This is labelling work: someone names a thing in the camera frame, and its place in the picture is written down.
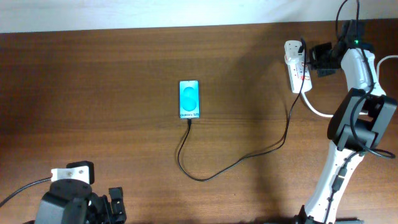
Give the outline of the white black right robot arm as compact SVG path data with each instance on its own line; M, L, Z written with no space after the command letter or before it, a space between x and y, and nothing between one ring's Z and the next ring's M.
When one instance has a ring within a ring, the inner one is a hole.
M397 101L386 96L378 82L374 54L358 44L333 50L330 44L310 51L313 67L342 68L348 94L331 115L327 136L328 157L314 194L302 205L295 223L336 223L336 211L354 170L367 153L393 159L394 154L377 149Z

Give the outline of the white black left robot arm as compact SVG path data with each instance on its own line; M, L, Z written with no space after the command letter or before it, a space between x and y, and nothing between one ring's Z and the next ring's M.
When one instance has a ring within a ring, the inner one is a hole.
M42 197L33 224L123 224L127 221L123 189L99 196L80 180L53 182Z

